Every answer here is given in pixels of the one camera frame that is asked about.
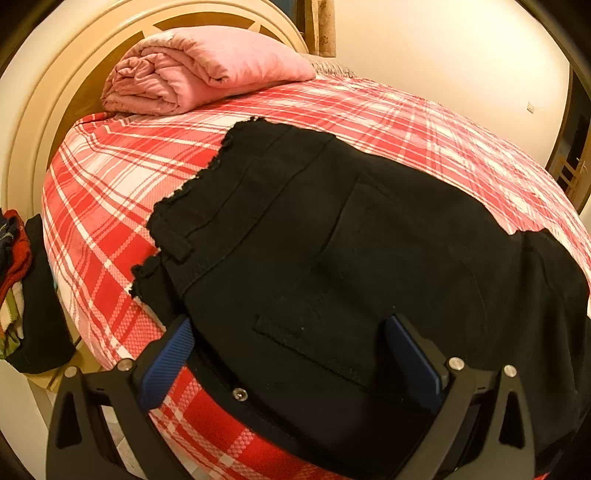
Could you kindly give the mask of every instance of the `white wall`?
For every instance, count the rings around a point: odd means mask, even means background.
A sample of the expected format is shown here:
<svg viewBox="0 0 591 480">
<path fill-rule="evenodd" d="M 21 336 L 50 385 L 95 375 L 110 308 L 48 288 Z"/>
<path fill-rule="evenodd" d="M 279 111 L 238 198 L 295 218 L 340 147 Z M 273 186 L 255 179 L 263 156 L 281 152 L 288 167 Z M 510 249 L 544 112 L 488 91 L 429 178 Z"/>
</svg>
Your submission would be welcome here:
<svg viewBox="0 0 591 480">
<path fill-rule="evenodd" d="M 45 480 L 47 426 L 24 375 L 0 361 L 0 430 L 36 480 Z"/>
<path fill-rule="evenodd" d="M 355 73 L 441 103 L 546 164 L 569 62 L 515 0 L 335 3 L 337 58 Z"/>
</svg>

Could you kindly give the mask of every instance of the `mattress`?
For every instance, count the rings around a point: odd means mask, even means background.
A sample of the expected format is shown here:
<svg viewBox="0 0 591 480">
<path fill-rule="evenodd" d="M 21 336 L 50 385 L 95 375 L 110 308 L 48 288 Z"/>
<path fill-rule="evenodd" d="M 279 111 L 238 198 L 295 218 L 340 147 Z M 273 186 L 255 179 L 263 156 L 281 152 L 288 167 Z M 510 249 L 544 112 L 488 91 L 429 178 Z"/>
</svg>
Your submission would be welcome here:
<svg viewBox="0 0 591 480">
<path fill-rule="evenodd" d="M 515 145 L 434 102 L 366 79 L 318 77 L 184 115 L 91 115 L 67 134 L 43 190 L 46 249 L 66 309 L 106 368 L 162 330 L 128 293 L 156 251 L 155 202 L 208 165 L 226 131 L 262 116 L 335 134 L 482 202 L 508 232 L 547 228 L 591 278 L 591 239 L 552 177 Z M 214 478 L 331 478 L 249 431 L 183 369 L 151 418 Z"/>
</svg>

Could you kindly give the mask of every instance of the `belt loop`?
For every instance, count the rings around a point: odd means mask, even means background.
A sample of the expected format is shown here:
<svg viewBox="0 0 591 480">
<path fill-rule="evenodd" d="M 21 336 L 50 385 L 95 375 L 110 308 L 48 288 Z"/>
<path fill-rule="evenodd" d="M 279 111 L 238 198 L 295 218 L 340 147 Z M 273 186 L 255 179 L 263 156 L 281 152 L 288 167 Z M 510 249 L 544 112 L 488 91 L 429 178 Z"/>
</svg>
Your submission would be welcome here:
<svg viewBox="0 0 591 480">
<path fill-rule="evenodd" d="M 191 243 L 174 231 L 161 215 L 154 212 L 149 224 L 150 234 L 158 248 L 173 257 L 177 263 L 182 263 L 189 257 L 193 251 Z"/>
</svg>

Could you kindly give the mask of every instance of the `red clothing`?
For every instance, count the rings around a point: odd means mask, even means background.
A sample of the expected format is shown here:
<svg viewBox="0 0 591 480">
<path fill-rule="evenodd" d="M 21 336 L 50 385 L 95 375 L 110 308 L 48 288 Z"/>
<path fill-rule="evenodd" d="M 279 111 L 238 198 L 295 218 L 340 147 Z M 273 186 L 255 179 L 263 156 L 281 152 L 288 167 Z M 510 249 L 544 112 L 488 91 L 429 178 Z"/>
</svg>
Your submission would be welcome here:
<svg viewBox="0 0 591 480">
<path fill-rule="evenodd" d="M 0 305 L 6 297 L 8 289 L 17 281 L 22 280 L 31 266 L 31 244 L 25 233 L 25 225 L 18 216 L 16 210 L 7 210 L 4 212 L 4 218 L 16 217 L 18 221 L 18 236 L 12 244 L 12 265 L 8 268 L 4 282 L 0 286 Z M 4 338 L 4 332 L 0 329 L 0 339 Z"/>
</svg>

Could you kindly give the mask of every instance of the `pile of clothes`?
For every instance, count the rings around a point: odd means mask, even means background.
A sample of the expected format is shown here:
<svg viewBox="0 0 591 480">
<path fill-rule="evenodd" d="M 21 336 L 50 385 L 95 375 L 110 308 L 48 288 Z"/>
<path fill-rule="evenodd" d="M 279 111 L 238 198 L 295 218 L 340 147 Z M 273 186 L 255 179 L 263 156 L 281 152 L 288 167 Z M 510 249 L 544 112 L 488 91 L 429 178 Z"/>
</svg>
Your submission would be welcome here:
<svg viewBox="0 0 591 480">
<path fill-rule="evenodd" d="M 0 305 L 0 359 L 39 374 L 73 357 L 39 215 L 25 224 L 16 210 L 0 210 Z"/>
</svg>

